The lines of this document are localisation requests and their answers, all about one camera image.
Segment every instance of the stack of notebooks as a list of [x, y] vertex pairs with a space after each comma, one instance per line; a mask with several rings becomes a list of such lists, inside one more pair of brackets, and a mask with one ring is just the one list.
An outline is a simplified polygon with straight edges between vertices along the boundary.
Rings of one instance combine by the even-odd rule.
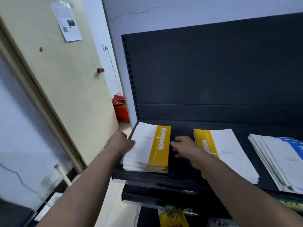
[[171, 126], [139, 122], [132, 135], [134, 147], [122, 160], [123, 169], [168, 173]]
[[232, 129], [194, 129], [194, 137], [198, 146], [225, 162], [249, 182], [258, 183], [259, 175], [244, 153]]
[[303, 194], [303, 142], [253, 134], [248, 139], [278, 189]]

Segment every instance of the white pipe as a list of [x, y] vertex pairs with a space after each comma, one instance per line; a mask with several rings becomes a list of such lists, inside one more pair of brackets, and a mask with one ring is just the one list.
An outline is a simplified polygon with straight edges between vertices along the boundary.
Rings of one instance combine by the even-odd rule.
[[63, 180], [66, 182], [67, 186], [70, 187], [72, 185], [71, 181], [68, 179], [68, 177], [63, 172], [63, 169], [59, 164], [55, 165], [55, 169], [59, 172], [59, 174], [62, 176]]

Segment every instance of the paper sign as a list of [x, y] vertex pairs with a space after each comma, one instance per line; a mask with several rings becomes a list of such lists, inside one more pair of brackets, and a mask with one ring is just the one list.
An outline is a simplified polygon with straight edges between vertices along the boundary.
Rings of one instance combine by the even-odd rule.
[[69, 4], [61, 1], [50, 1], [49, 3], [66, 42], [82, 40]]

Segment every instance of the door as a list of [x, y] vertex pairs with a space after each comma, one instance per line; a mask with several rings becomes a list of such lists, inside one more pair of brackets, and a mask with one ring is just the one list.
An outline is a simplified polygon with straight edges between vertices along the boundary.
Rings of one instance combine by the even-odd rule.
[[1, 0], [12, 43], [88, 165], [118, 129], [81, 0], [70, 5], [82, 40], [65, 42], [50, 0]]

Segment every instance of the white wall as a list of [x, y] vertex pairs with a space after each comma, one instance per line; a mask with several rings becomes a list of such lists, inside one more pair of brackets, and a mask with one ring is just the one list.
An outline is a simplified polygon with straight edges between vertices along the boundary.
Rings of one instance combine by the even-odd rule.
[[[62, 180], [54, 169], [68, 171], [71, 161], [28, 99], [0, 53], [0, 163], [19, 173], [24, 183], [47, 198]], [[0, 197], [33, 210], [41, 199], [17, 175], [0, 167]]]
[[137, 121], [121, 35], [303, 11], [303, 0], [104, 0], [132, 126]]
[[[104, 9], [101, 0], [82, 0], [87, 17], [89, 19], [89, 24], [92, 29], [93, 38], [96, 44], [97, 52], [100, 58], [102, 68], [105, 69], [104, 75], [106, 83], [111, 96], [113, 97], [117, 92], [122, 92], [122, 87], [120, 83], [119, 73], [116, 65], [116, 60], [114, 57], [114, 51], [112, 48], [111, 38], [109, 36], [108, 27], [105, 19]], [[103, 46], [108, 48], [108, 52], [103, 50]]]

